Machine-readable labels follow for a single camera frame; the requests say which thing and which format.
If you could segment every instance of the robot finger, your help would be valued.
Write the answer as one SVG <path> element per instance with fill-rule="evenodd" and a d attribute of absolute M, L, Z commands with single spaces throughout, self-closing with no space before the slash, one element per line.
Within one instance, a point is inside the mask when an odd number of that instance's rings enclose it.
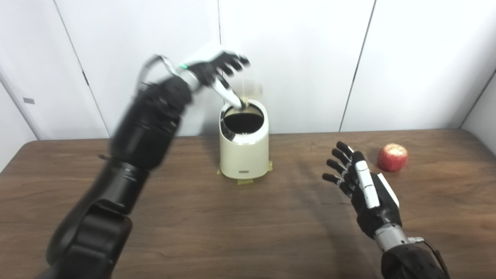
<path fill-rule="evenodd" d="M 249 65 L 249 60 L 248 58 L 246 58 L 246 56 L 236 52 L 231 52 L 230 54 L 236 61 L 239 61 L 241 64 L 245 66 Z"/>
<path fill-rule="evenodd" d="M 353 149 L 351 149 L 351 147 L 349 147 L 346 143 L 342 142 L 342 141 L 338 141 L 336 143 L 336 147 L 341 150 L 343 153 L 345 153 L 345 155 L 351 159 L 351 155 L 353 155 Z"/>
<path fill-rule="evenodd" d="M 341 191 L 343 191 L 343 193 L 345 195 L 347 195 L 349 198 L 351 198 L 353 196 L 352 188 L 350 187 L 350 185 L 348 183 L 346 183 L 341 178 L 339 178 L 333 174 L 324 173 L 324 174 L 322 174 L 322 179 L 325 181 L 332 182 L 332 183 L 336 184 L 337 186 L 339 186 L 339 189 L 341 189 Z"/>
<path fill-rule="evenodd" d="M 341 191 L 350 199 L 353 197 L 353 190 L 350 188 L 350 185 L 345 182 L 339 184 L 339 189 L 341 189 Z"/>
<path fill-rule="evenodd" d="M 330 173 L 324 173 L 324 174 L 322 174 L 322 179 L 325 180 L 325 181 L 332 182 L 332 183 L 334 183 L 336 185 L 339 185 L 339 184 L 341 184 L 344 181 L 340 177 L 335 176 L 334 174 L 330 174 Z"/>
<path fill-rule="evenodd" d="M 241 64 L 238 61 L 236 61 L 234 58 L 228 61 L 228 64 L 231 65 L 231 67 L 233 67 L 237 71 L 243 70 L 243 66 L 241 66 Z"/>
<path fill-rule="evenodd" d="M 233 70 L 232 70 L 229 66 L 227 66 L 227 65 L 222 66 L 220 69 L 221 69 L 222 71 L 224 71 L 224 72 L 227 74 L 227 76 L 232 76 L 232 75 L 234 75 Z"/>
<path fill-rule="evenodd" d="M 328 159 L 327 160 L 327 165 L 329 167 L 335 169 L 342 176 L 344 176 L 347 173 L 346 168 L 343 167 L 340 163 L 334 161 L 333 159 Z"/>
<path fill-rule="evenodd" d="M 248 58 L 246 58 L 245 56 L 243 55 L 238 55 L 238 59 L 239 61 L 241 62 L 241 64 L 247 66 L 249 65 L 249 61 L 248 61 Z"/>
<path fill-rule="evenodd" d="M 350 167 L 350 163 L 351 163 L 350 159 L 346 157 L 346 155 L 339 149 L 334 148 L 332 150 L 332 156 L 338 158 L 346 168 Z"/>
<path fill-rule="evenodd" d="M 344 182 L 350 187 L 351 191 L 354 192 L 356 188 L 356 183 L 351 179 L 350 174 L 347 173 L 343 176 Z"/>

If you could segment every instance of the black robotic arm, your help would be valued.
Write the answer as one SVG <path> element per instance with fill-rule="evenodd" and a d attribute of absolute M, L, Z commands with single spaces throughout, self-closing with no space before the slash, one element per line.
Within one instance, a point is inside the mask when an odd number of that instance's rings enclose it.
<path fill-rule="evenodd" d="M 156 56 L 145 71 L 165 61 Z M 37 279 L 108 279 L 132 229 L 129 215 L 150 171 L 162 162 L 192 94 L 211 86 L 233 107 L 244 103 L 220 75 L 242 70 L 248 60 L 221 51 L 208 61 L 181 64 L 162 82 L 142 86 L 110 143 L 110 157 L 95 183 L 53 234 L 50 265 Z"/>

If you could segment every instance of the cable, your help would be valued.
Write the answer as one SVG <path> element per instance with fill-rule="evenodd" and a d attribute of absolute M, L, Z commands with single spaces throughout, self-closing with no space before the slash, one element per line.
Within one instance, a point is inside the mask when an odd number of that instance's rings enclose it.
<path fill-rule="evenodd" d="M 432 253 L 435 256 L 435 259 L 437 260 L 437 262 L 441 266 L 442 271 L 444 272 L 444 274 L 446 274 L 446 277 L 448 277 L 448 279 L 451 279 L 451 277 L 449 276 L 449 273 L 448 273 L 448 267 L 446 266 L 446 264 L 444 263 L 444 260 L 442 259 L 441 252 L 439 250 L 437 250 L 434 247 L 434 245 L 432 245 L 429 241 L 427 241 L 425 239 L 422 241 L 422 243 L 424 243 L 425 245 L 427 245 L 431 249 Z"/>

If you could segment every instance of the white robotic hand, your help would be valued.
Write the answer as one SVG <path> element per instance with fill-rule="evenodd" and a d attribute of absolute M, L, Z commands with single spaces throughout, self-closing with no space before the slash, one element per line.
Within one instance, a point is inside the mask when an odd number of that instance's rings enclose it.
<path fill-rule="evenodd" d="M 192 91 L 196 91 L 201 85 L 210 86 L 235 109 L 244 108 L 244 102 L 232 90 L 221 73 L 224 72 L 228 76 L 232 76 L 233 70 L 241 71 L 243 66 L 249 65 L 248 59 L 234 51 L 225 49 L 221 49 L 213 57 L 207 61 L 181 63 L 181 78 L 190 85 Z"/>
<path fill-rule="evenodd" d="M 199 91 L 203 86 L 209 86 L 219 94 L 227 103 L 232 105 L 235 109 L 244 108 L 244 102 L 236 95 L 236 93 L 229 86 L 227 81 L 222 77 L 221 73 L 225 72 L 228 76 L 232 76 L 234 71 L 243 70 L 243 66 L 249 66 L 248 59 L 236 52 L 225 50 L 218 46 L 214 54 L 200 50 L 194 57 L 201 57 L 200 59 L 191 60 L 188 63 L 181 63 L 180 67 L 174 68 L 172 62 L 165 56 L 155 55 L 149 59 L 143 66 L 136 88 L 136 92 L 146 90 L 148 84 L 144 81 L 150 69 L 157 63 L 163 63 L 167 71 L 175 76 L 179 76 L 185 81 L 191 92 Z M 183 96 L 183 103 L 190 102 L 189 96 Z"/>
<path fill-rule="evenodd" d="M 371 173 L 363 154 L 353 151 L 339 141 L 327 165 L 341 177 L 324 173 L 322 178 L 339 186 L 350 199 L 357 212 L 357 223 L 370 238 L 377 239 L 379 229 L 385 226 L 401 227 L 401 218 L 396 195 L 382 175 Z"/>

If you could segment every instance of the panel seam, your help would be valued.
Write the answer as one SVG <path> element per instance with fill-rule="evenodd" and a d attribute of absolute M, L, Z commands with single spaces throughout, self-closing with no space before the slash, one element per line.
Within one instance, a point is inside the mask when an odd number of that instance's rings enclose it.
<path fill-rule="evenodd" d="M 479 102 L 479 99 L 481 98 L 482 94 L 484 94 L 484 92 L 486 91 L 486 89 L 488 88 L 489 84 L 491 83 L 491 81 L 494 79 L 494 76 L 496 74 L 496 69 L 493 71 L 493 74 L 491 75 L 491 77 L 488 79 L 488 82 L 486 82 L 486 85 L 484 85 L 484 88 L 482 88 L 481 92 L 479 93 L 479 96 L 477 96 L 477 99 L 475 99 L 475 102 L 474 104 L 472 105 L 472 107 L 470 108 L 470 110 L 468 111 L 467 115 L 465 116 L 465 118 L 463 119 L 462 123 L 460 124 L 460 127 L 458 127 L 459 129 L 462 128 L 463 124 L 465 124 L 465 121 L 467 121 L 469 115 L 472 113 L 472 111 L 474 110 L 475 106 L 477 105 L 477 103 Z"/>
<path fill-rule="evenodd" d="M 69 39 L 70 45 L 72 47 L 72 51 L 74 52 L 74 55 L 76 55 L 77 63 L 79 64 L 79 67 L 81 68 L 81 73 L 83 74 L 83 76 L 84 76 L 84 78 L 86 80 L 86 83 L 88 85 L 88 88 L 89 88 L 89 90 L 91 92 L 91 96 L 93 97 L 93 101 L 95 102 L 96 109 L 98 110 L 98 113 L 100 114 L 100 118 L 102 119 L 103 126 L 105 127 L 105 130 L 107 131 L 107 134 L 109 135 L 109 138 L 110 138 L 109 128 L 107 127 L 107 123 L 105 123 L 105 119 L 103 118 L 102 111 L 100 110 L 100 106 L 98 105 L 98 102 L 96 101 L 95 94 L 93 93 L 93 90 L 91 89 L 90 83 L 86 79 L 86 74 L 84 72 L 83 65 L 81 64 L 81 60 L 79 60 L 79 56 L 77 55 L 76 48 L 74 47 L 74 44 L 72 43 L 72 39 L 71 39 L 71 37 L 69 35 L 69 31 L 67 30 L 67 27 L 65 25 L 65 22 L 64 22 L 64 20 L 62 18 L 62 14 L 61 14 L 61 11 L 59 9 L 59 6 L 57 5 L 57 2 L 55 0 L 53 0 L 53 2 L 54 2 L 54 5 L 55 5 L 55 8 L 57 9 L 57 13 L 59 14 L 59 18 L 61 19 L 61 22 L 62 22 L 63 28 L 65 30 L 65 33 L 66 33 L 66 35 L 67 35 L 67 37 Z"/>
<path fill-rule="evenodd" d="M 367 40 L 367 35 L 369 33 L 369 29 L 371 26 L 373 11 L 375 10 L 375 3 L 376 2 L 377 2 L 377 0 L 374 0 L 371 15 L 369 18 L 369 22 L 367 24 L 367 29 L 365 30 L 365 36 L 364 36 L 364 40 L 362 42 L 362 48 L 360 49 L 360 54 L 358 55 L 357 66 L 355 67 L 355 73 L 353 74 L 353 79 L 351 81 L 350 91 L 348 92 L 348 98 L 346 99 L 346 105 L 344 107 L 343 117 L 341 118 L 341 124 L 339 125 L 339 132 L 341 131 L 341 128 L 343 127 L 344 117 L 346 115 L 346 110 L 348 109 L 348 103 L 350 102 L 351 91 L 353 90 L 353 85 L 355 84 L 355 78 L 357 77 L 357 71 L 358 71 L 358 67 L 360 66 L 360 60 L 362 59 L 362 53 L 364 52 L 365 41 Z"/>

